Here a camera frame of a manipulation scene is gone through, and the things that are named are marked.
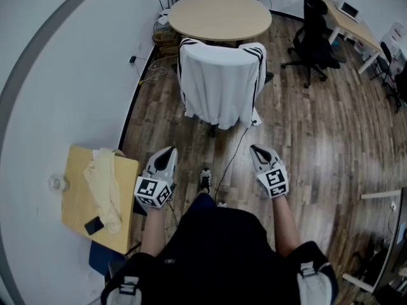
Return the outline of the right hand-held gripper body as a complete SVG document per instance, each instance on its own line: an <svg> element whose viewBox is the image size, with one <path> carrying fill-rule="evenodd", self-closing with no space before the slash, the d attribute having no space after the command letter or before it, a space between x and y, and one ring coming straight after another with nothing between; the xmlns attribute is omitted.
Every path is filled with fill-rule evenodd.
<svg viewBox="0 0 407 305"><path fill-rule="evenodd" d="M267 191L269 198L286 195L289 192L289 180L284 166L263 167L261 172L256 171L256 178Z"/></svg>

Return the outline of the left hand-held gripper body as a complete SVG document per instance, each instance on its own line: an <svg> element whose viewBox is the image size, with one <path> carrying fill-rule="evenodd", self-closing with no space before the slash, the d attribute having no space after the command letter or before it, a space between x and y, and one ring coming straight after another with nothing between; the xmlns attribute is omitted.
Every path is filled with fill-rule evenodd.
<svg viewBox="0 0 407 305"><path fill-rule="evenodd" d="M142 208L161 208L172 199L175 189L174 173L149 172L148 163L137 178L134 196Z"/></svg>

